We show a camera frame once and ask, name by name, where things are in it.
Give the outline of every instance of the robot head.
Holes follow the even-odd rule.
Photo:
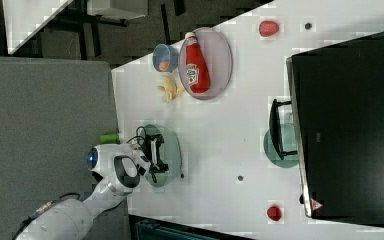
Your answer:
[[[150,162],[132,144],[104,144],[89,152],[87,165],[89,170],[108,180],[113,192],[127,195],[139,184],[139,174],[147,172]]]

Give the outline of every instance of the small hole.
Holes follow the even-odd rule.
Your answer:
[[[313,27],[313,24],[311,24],[311,23],[305,24],[305,29],[307,29],[307,30],[310,30],[312,27]]]

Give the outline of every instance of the table surface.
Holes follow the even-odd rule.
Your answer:
[[[280,24],[277,35],[259,35],[258,25],[266,19]],[[311,30],[304,30],[307,22]],[[213,29],[226,37],[233,57],[231,82],[215,99],[199,101],[184,93],[163,103],[156,89],[163,74],[153,69],[151,55],[112,71],[126,138],[154,121],[177,132],[184,158],[186,177],[164,192],[142,179],[128,198],[129,214],[252,239],[384,239],[384,229],[307,218],[298,201],[298,166],[278,168],[263,149],[271,102],[290,95],[286,59],[384,31],[384,1],[379,7],[374,0],[278,0]],[[181,44],[173,46],[179,50]],[[178,71],[167,75],[181,84]],[[278,223],[265,214],[273,203],[284,211]]]
[[[3,0],[8,54],[13,54],[73,0]]]

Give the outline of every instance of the warning label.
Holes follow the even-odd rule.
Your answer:
[[[313,211],[316,211],[317,209],[323,207],[323,204],[317,202],[316,200],[310,198],[311,200],[311,208],[313,209]]]

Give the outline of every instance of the red bottle label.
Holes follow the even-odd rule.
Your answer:
[[[199,79],[199,69],[195,64],[186,65],[186,78],[188,79],[189,85],[195,85]]]

